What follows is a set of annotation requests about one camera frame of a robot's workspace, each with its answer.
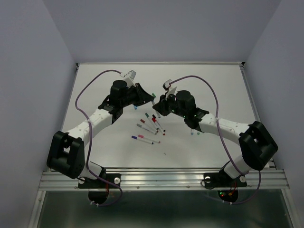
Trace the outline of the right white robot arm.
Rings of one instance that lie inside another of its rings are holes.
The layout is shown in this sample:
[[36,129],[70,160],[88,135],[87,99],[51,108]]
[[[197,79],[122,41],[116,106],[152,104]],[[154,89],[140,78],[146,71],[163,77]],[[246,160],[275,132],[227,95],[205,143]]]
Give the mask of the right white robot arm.
[[218,118],[198,108],[194,97],[186,90],[179,91],[176,95],[162,95],[153,109],[162,116],[180,116],[189,128],[217,135],[221,141],[229,140],[240,146],[241,155],[230,158],[219,173],[218,179],[223,185],[230,185],[250,170],[263,170],[278,151],[278,145],[261,122],[237,123]]

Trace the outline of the dark green capped marker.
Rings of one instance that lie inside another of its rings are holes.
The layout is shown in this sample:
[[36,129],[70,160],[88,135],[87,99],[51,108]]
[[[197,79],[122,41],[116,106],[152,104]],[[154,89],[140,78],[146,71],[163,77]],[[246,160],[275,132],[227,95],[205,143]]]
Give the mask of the dark green capped marker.
[[150,116],[149,116],[149,114],[148,113],[145,113],[145,116],[147,117],[147,119],[148,119],[148,121],[152,124],[152,126],[153,126],[153,123],[151,122],[151,120],[150,120]]

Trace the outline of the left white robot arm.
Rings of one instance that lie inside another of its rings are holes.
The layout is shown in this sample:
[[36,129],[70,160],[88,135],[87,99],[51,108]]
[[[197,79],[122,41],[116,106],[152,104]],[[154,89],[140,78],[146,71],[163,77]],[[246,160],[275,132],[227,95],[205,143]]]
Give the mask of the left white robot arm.
[[128,86],[123,80],[114,81],[110,94],[91,116],[65,133],[58,131],[54,134],[47,166],[71,179],[89,178],[95,187],[103,186],[105,168],[89,162],[85,157],[85,147],[92,146],[93,138],[112,125],[123,114],[123,108],[141,106],[153,100],[154,97],[144,91],[139,83]]

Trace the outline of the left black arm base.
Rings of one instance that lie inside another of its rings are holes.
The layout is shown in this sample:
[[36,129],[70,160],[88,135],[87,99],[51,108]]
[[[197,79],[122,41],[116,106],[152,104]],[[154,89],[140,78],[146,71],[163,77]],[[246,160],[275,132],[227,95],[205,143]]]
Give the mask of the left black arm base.
[[123,195],[120,188],[121,174],[107,173],[105,180],[109,183],[99,179],[92,180],[82,177],[78,181],[78,188],[81,190],[88,190],[88,200],[91,205],[96,207],[106,207],[117,203]]

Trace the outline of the black capped marker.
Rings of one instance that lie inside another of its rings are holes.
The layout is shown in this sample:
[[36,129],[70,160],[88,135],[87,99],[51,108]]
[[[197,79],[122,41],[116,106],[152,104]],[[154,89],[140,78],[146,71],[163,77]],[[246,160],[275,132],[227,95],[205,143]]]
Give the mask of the black capped marker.
[[161,126],[159,120],[156,118],[156,116],[155,116],[154,114],[152,115],[152,120],[154,121],[154,123],[155,123],[156,125],[158,125],[158,127],[159,127],[163,132],[166,132],[166,130]]

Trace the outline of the purple capped marker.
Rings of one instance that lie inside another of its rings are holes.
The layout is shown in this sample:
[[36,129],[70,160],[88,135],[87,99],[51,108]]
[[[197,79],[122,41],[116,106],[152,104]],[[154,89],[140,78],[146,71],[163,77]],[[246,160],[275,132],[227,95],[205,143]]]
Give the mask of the purple capped marker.
[[149,141],[149,140],[146,140],[146,139],[141,138],[141,137],[138,137],[138,136],[132,135],[131,138],[133,138],[133,139],[135,139],[135,140],[138,140],[138,141],[141,141],[141,142],[144,142],[144,143],[154,144],[153,141]]

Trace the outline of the red capped marker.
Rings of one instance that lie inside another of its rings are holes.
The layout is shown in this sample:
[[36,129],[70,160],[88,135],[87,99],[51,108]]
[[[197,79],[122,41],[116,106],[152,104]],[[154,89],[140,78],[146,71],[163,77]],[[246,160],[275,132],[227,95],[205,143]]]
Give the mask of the red capped marker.
[[153,123],[153,126],[156,128],[156,130],[158,131],[159,130],[159,127],[157,125],[157,123],[155,122],[155,119],[154,118],[150,118],[151,122]]

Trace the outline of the pink capped marker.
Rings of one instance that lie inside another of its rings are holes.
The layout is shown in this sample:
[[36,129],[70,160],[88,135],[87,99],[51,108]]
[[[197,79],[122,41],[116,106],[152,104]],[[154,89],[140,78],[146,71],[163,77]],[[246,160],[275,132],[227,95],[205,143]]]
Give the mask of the pink capped marker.
[[139,134],[138,137],[140,137],[142,139],[145,139],[145,140],[148,140],[148,141],[151,141],[153,143],[161,143],[159,140],[151,139],[151,138],[148,138],[148,137],[146,137],[144,135],[141,135],[141,134]]

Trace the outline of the grey capped marker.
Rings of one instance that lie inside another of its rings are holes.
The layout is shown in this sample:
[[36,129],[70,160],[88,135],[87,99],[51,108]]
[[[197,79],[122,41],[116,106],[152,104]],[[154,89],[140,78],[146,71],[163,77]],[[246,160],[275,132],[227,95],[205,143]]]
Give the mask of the grey capped marker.
[[146,130],[146,131],[149,131],[149,132],[151,132],[151,133],[154,134],[154,135],[157,134],[157,131],[154,131],[154,130],[151,130],[151,129],[145,127],[145,126],[142,126],[142,125],[139,124],[139,123],[137,123],[136,126],[138,126],[138,127],[141,128],[141,129],[144,129],[144,130]]

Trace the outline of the brown capped marker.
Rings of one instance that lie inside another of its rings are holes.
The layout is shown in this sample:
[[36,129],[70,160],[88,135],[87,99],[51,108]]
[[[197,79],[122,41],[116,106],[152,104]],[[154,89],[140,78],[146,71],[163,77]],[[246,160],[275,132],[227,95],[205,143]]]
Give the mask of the brown capped marker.
[[145,120],[140,119],[140,121],[141,121],[146,127],[148,127],[149,129],[155,131],[156,133],[158,133],[158,130],[157,130],[155,127],[151,126],[149,123],[147,123]]

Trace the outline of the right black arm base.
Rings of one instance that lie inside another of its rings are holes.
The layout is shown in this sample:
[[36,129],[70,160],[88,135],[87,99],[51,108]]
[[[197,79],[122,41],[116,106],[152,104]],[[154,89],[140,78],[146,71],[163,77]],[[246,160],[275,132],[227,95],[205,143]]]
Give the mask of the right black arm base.
[[201,185],[208,190],[218,189],[220,200],[236,203],[239,196],[238,187],[246,187],[247,180],[243,175],[231,178],[223,171],[209,172],[203,174]]

